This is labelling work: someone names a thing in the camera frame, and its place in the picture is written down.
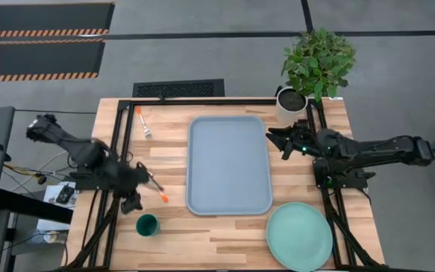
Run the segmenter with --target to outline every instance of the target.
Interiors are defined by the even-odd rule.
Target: white paper
[[[60,194],[60,191],[63,189],[63,186],[68,184],[68,186],[75,188],[75,182],[60,182],[58,185],[48,185],[46,187],[45,191],[45,198],[43,199],[44,202],[50,203],[50,199],[53,199],[52,204],[55,204],[57,206],[65,207],[68,209],[74,209],[75,208],[75,201],[76,201],[76,191],[73,194],[70,201],[63,205],[56,203],[56,198]],[[69,224],[59,223],[55,221],[45,220],[45,219],[39,219],[38,224],[36,225],[37,230],[69,230]]]

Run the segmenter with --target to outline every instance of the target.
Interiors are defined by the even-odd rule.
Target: green plate
[[[286,203],[270,216],[267,241],[276,260],[294,271],[319,269],[332,252],[332,232],[326,219],[301,202]]]

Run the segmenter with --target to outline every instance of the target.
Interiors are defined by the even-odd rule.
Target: gray carpet floor
[[[0,0],[0,3],[39,2]],[[435,30],[435,1],[310,0],[315,27],[334,31]],[[303,31],[298,0],[118,0],[110,34],[210,31]],[[355,37],[357,63],[341,90],[357,140],[400,134],[435,138],[435,36]],[[0,106],[96,111],[102,97],[130,97],[134,82],[224,79],[227,96],[272,96],[283,47],[291,39],[108,41],[96,79],[0,82]],[[9,145],[16,164],[36,167],[60,150],[24,138],[36,113],[17,112]],[[58,114],[65,129],[91,133],[94,115]],[[60,157],[48,169],[66,165]],[[370,180],[372,208],[387,264],[435,270],[435,162],[387,165]],[[3,177],[1,187],[16,184]],[[43,190],[29,182],[30,190]],[[63,248],[18,256],[16,271],[38,260],[51,269]]]

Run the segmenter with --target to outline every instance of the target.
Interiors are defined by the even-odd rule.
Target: white cable
[[[66,151],[62,151],[60,153],[58,153],[57,155],[53,156],[53,158],[49,159],[47,162],[45,162],[45,164],[43,164],[40,168],[38,168],[37,170],[40,171],[42,170],[45,166],[47,166],[48,164],[50,164],[50,162],[53,162],[54,159],[56,159],[58,156],[63,155],[64,153],[66,153]],[[15,190],[17,190],[19,187],[22,187],[24,184],[28,183],[28,181],[30,181],[33,177],[26,179],[25,181],[21,182],[21,184],[18,184],[18,186],[16,186],[15,188],[11,189],[10,192],[14,192]]]

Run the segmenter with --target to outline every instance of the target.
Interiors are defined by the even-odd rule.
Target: green cup
[[[137,220],[135,227],[142,236],[154,236],[159,232],[159,222],[154,215],[142,215]]]

